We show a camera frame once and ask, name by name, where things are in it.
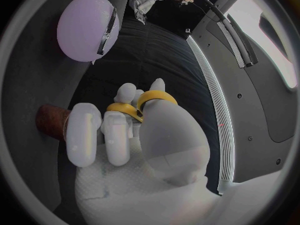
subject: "purple sphere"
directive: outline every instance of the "purple sphere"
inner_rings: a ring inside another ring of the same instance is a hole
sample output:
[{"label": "purple sphere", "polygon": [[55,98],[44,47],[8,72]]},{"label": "purple sphere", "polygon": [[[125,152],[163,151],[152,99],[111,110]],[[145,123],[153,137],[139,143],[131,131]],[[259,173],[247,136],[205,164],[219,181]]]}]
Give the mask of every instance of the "purple sphere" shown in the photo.
[{"label": "purple sphere", "polygon": [[116,16],[104,55],[97,54],[114,7],[108,0],[73,0],[63,11],[57,25],[57,41],[71,59],[91,62],[102,58],[114,45],[119,34]]}]

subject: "brown cylinder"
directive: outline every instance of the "brown cylinder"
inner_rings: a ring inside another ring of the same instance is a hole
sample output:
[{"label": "brown cylinder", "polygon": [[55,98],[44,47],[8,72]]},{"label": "brown cylinder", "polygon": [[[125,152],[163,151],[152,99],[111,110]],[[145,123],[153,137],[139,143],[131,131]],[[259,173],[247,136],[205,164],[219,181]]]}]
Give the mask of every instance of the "brown cylinder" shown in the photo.
[{"label": "brown cylinder", "polygon": [[44,104],[37,111],[36,127],[44,134],[64,141],[70,112],[70,110],[61,107]]}]

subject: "white led strip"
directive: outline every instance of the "white led strip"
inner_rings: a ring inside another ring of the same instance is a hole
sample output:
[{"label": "white led strip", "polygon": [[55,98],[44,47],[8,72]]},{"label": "white led strip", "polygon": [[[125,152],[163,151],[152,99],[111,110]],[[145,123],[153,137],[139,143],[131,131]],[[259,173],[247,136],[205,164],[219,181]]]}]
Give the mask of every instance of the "white led strip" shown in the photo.
[{"label": "white led strip", "polygon": [[218,82],[218,79],[206,59],[205,55],[194,41],[189,36],[187,38],[192,52],[197,59],[199,66],[203,72],[205,80],[208,85],[208,89],[211,94],[216,120],[219,133],[220,142],[220,177],[219,180],[232,182],[234,178],[235,170],[235,139],[234,131],[230,118],[230,112],[225,100],[225,96],[222,92],[222,88]]}]

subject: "black cloth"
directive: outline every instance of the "black cloth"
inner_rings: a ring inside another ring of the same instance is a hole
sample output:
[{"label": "black cloth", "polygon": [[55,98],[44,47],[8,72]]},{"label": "black cloth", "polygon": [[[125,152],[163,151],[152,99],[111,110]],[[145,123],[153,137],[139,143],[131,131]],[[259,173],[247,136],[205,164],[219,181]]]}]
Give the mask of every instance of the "black cloth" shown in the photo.
[{"label": "black cloth", "polygon": [[[157,78],[165,90],[201,125],[210,146],[207,188],[218,193],[220,145],[215,110],[203,73],[188,43],[181,37],[151,23],[124,18],[118,39],[111,50],[91,65],[82,77],[69,105],[92,103],[103,116],[121,85],[133,83],[148,91]],[[83,224],[75,202],[76,167],[60,149],[58,177],[61,205],[55,214],[71,225]]]}]

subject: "yellow ring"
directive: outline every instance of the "yellow ring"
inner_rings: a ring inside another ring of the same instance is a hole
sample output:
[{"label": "yellow ring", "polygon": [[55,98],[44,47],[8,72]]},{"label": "yellow ring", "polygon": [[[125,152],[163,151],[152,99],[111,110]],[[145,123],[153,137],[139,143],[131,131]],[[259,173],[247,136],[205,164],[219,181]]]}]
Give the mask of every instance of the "yellow ring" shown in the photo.
[{"label": "yellow ring", "polygon": [[141,111],[141,106],[148,102],[149,100],[153,100],[153,99],[162,99],[162,100],[167,100],[173,104],[178,105],[177,101],[175,100],[174,97],[172,97],[170,94],[168,94],[165,91],[159,91],[159,90],[150,90],[150,91],[146,91],[144,92],[138,99],[137,101],[137,109]]},{"label": "yellow ring", "polygon": [[138,111],[136,110],[136,108],[128,103],[112,103],[107,107],[106,111],[116,111],[128,114],[136,120],[140,121],[141,123],[143,122],[143,117],[138,116]]}]

